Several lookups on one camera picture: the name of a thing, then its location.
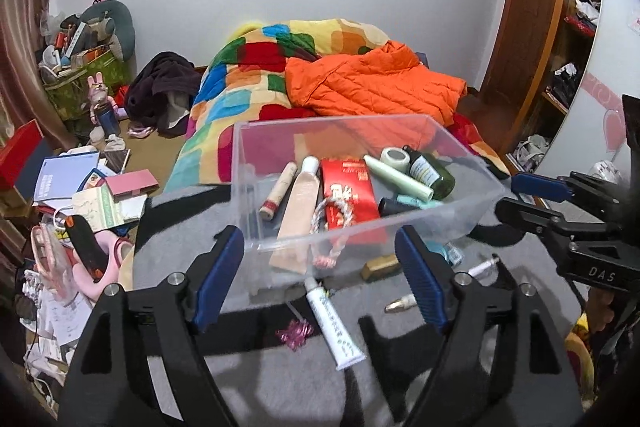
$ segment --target white tube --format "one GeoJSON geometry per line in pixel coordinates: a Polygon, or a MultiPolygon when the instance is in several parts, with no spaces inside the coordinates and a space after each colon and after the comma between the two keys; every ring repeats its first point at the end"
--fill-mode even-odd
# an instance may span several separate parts
{"type": "Polygon", "coordinates": [[[484,279],[491,274],[491,270],[498,263],[500,263],[500,258],[497,255],[494,255],[491,259],[474,266],[467,273],[471,277],[475,277],[475,279],[484,279]]]}
{"type": "Polygon", "coordinates": [[[305,288],[306,300],[309,301],[329,350],[338,364],[335,370],[341,371],[365,360],[367,356],[351,340],[324,288],[313,277],[305,279],[305,288]]]}
{"type": "Polygon", "coordinates": [[[420,182],[417,182],[413,178],[410,178],[406,174],[402,174],[402,172],[396,171],[393,167],[389,167],[382,163],[380,160],[376,160],[373,156],[369,156],[368,154],[362,157],[364,163],[367,164],[367,167],[373,174],[377,174],[383,180],[395,185],[398,187],[404,194],[408,194],[409,196],[413,196],[414,198],[418,198],[419,200],[430,201],[433,197],[433,189],[427,187],[420,182]]]}

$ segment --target red label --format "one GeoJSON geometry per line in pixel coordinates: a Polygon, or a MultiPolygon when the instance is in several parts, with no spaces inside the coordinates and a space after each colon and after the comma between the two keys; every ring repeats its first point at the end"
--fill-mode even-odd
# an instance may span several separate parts
{"type": "Polygon", "coordinates": [[[275,211],[276,211],[278,206],[277,206],[277,204],[275,204],[271,200],[264,200],[264,203],[262,204],[262,207],[263,208],[268,208],[269,210],[271,210],[271,212],[275,213],[275,211]]]}
{"type": "MultiPolygon", "coordinates": [[[[324,182],[324,197],[343,198],[353,209],[351,226],[372,219],[380,219],[378,205],[369,178],[369,169],[362,160],[322,160],[320,162],[324,182]]],[[[343,226],[342,213],[333,205],[326,208],[329,230],[343,226]]],[[[356,243],[378,243],[386,239],[384,230],[367,233],[356,243]]]]}

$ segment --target book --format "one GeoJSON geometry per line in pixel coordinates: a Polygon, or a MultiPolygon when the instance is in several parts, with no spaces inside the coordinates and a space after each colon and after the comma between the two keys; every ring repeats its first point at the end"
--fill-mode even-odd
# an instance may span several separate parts
{"type": "Polygon", "coordinates": [[[127,172],[107,178],[107,186],[114,197],[137,196],[142,192],[152,192],[158,188],[158,181],[148,169],[127,172]]]}
{"type": "Polygon", "coordinates": [[[99,156],[96,151],[45,158],[36,181],[34,203],[71,198],[87,174],[96,168],[99,156]]]}
{"type": "Polygon", "coordinates": [[[115,201],[107,185],[101,185],[77,192],[72,200],[74,213],[84,217],[94,232],[100,232],[140,219],[146,194],[115,201]]]}
{"type": "Polygon", "coordinates": [[[100,187],[104,185],[106,178],[107,175],[104,172],[101,172],[99,169],[92,169],[78,187],[78,192],[80,192],[80,190],[87,190],[88,188],[100,187]]]}

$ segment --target wooden door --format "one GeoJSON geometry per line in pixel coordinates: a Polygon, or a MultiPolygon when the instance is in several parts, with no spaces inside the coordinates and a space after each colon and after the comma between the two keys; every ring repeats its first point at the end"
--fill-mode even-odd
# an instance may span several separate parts
{"type": "Polygon", "coordinates": [[[506,0],[482,99],[522,105],[542,56],[556,0],[506,0]]]}

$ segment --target pink box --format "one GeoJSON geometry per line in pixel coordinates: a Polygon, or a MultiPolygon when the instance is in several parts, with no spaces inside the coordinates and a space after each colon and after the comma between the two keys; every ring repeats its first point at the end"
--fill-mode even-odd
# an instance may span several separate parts
{"type": "Polygon", "coordinates": [[[142,192],[153,192],[158,188],[158,180],[154,178],[148,169],[108,176],[106,181],[111,194],[115,198],[119,196],[137,196],[142,192]]]}

